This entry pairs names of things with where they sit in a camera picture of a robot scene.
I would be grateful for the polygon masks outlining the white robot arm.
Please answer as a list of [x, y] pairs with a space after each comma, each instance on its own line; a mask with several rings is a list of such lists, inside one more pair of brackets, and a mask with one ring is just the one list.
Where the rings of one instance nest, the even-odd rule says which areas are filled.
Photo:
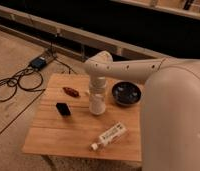
[[102, 51], [87, 59], [90, 90], [111, 77], [142, 84], [142, 171], [200, 171], [200, 59], [118, 61]]

